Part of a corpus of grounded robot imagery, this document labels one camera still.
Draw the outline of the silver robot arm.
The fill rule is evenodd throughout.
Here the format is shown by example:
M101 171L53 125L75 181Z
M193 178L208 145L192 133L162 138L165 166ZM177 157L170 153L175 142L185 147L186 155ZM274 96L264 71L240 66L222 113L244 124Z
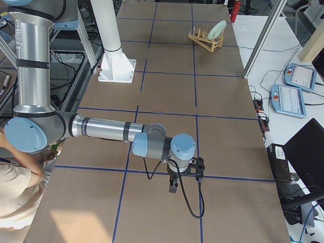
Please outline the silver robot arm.
M77 1L7 1L15 23L19 103L5 125L8 141L18 150L35 152L67 137L95 137L130 142L133 154L167 163L170 192L182 175L201 182L203 160L194 157L195 141L187 134L167 137L164 127L84 117L57 111L50 102L50 31L75 30L81 18Z

